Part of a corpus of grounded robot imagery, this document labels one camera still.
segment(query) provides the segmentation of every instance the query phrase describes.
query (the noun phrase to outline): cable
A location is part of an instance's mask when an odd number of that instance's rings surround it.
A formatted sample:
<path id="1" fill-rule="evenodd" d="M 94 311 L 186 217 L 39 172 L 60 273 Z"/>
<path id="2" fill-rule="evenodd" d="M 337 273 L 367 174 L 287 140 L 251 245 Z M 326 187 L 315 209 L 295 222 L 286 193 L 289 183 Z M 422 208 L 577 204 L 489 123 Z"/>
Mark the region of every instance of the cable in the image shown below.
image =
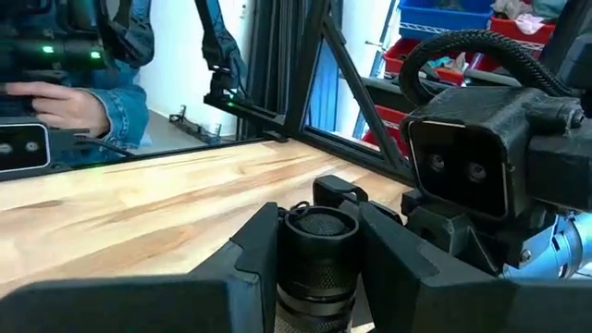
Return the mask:
<path id="1" fill-rule="evenodd" d="M 416 105 L 429 103 L 434 94 L 422 85 L 418 77 L 419 70 L 432 58 L 455 51 L 493 56 L 524 87 L 538 88 L 554 97 L 574 95 L 570 88 L 524 51 L 515 40 L 493 31 L 467 30 L 442 33 L 413 49 L 403 63 L 399 76 L 405 97 Z"/>
<path id="2" fill-rule="evenodd" d="M 83 135 L 77 135 L 76 136 L 76 139 L 78 140 L 78 143 L 79 144 L 84 144 L 84 143 L 94 144 L 94 145 L 98 145 L 98 146 L 104 147 L 104 148 L 106 148 L 106 149 L 108 149 L 110 151 L 113 151 L 115 153 L 122 154 L 122 155 L 124 155 L 126 157 L 135 156 L 135 154 L 132 154 L 132 153 L 128 152 L 127 150 L 122 149 L 122 148 L 119 148 L 119 147 L 117 147 L 114 144 L 111 144 L 109 142 L 104 142 L 102 140 L 98 140 L 98 139 L 95 139 L 95 138 L 89 138 L 89 137 L 86 137 L 86 136 L 83 136 Z"/>

